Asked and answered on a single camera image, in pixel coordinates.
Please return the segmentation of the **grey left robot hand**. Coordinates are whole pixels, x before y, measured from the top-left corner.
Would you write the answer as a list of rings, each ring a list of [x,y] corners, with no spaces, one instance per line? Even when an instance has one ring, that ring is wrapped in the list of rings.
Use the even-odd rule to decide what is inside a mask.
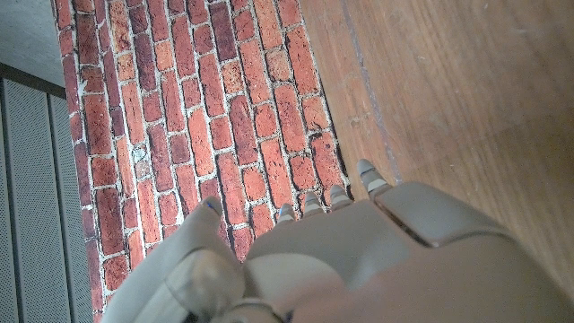
[[[357,165],[368,198],[305,198],[238,260],[204,199],[116,290],[106,322],[570,322],[569,296],[489,216]]]

